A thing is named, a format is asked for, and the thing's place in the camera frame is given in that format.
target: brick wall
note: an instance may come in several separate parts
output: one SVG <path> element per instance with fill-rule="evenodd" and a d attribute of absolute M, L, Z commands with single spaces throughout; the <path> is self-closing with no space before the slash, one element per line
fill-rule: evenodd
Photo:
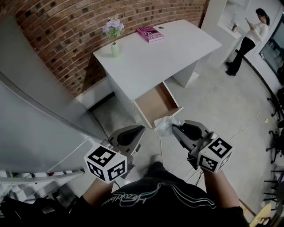
<path fill-rule="evenodd" d="M 54 76 L 77 96 L 105 73 L 95 50 L 111 40 L 102 33 L 119 15 L 126 29 L 186 19 L 200 26 L 209 0 L 0 0 L 0 16 L 14 14 L 24 35 Z"/>

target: black hair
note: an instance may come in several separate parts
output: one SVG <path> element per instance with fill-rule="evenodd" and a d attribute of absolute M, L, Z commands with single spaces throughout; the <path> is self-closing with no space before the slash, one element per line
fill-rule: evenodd
<path fill-rule="evenodd" d="M 256 13 L 257 13 L 258 15 L 260 15 L 260 16 L 265 16 L 265 18 L 266 18 L 266 24 L 267 24 L 268 26 L 270 25 L 270 18 L 269 18 L 269 16 L 266 14 L 266 12 L 265 12 L 263 9 L 261 9 L 261 8 L 257 9 L 257 10 L 256 10 Z"/>

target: black shirt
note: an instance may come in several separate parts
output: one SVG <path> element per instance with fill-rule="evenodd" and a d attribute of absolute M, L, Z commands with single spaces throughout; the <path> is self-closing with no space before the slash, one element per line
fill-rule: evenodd
<path fill-rule="evenodd" d="M 145 218 L 157 217 L 169 222 L 183 220 L 188 226 L 249 226 L 240 207 L 220 209 L 197 186 L 145 177 L 113 192 L 100 207 L 92 207 L 81 197 L 71 214 L 85 217 L 106 215 L 108 221 L 112 221 L 110 217 L 114 215 L 123 214 L 127 219 L 134 219 L 141 217 L 141 212 L 146 212 Z"/>

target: shoe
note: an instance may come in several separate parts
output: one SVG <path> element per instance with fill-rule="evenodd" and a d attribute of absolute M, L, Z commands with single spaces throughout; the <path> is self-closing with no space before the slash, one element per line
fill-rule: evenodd
<path fill-rule="evenodd" d="M 231 73 L 229 70 L 226 71 L 226 74 L 229 75 L 229 76 L 236 76 L 235 73 Z"/>
<path fill-rule="evenodd" d="M 151 157 L 151 164 L 154 164 L 156 161 L 164 163 L 163 157 L 161 155 L 159 155 L 159 154 L 153 155 Z"/>
<path fill-rule="evenodd" d="M 230 67 L 230 66 L 231 66 L 231 62 L 226 62 L 226 65 L 227 65 L 228 67 Z"/>

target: white shirt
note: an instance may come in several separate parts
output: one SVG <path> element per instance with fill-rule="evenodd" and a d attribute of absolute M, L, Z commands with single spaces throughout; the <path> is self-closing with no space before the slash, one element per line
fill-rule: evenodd
<path fill-rule="evenodd" d="M 246 37 L 251 39 L 255 44 L 257 42 L 263 42 L 266 36 L 268 35 L 268 25 L 264 23 L 258 23 L 255 26 L 255 30 L 250 30 Z"/>

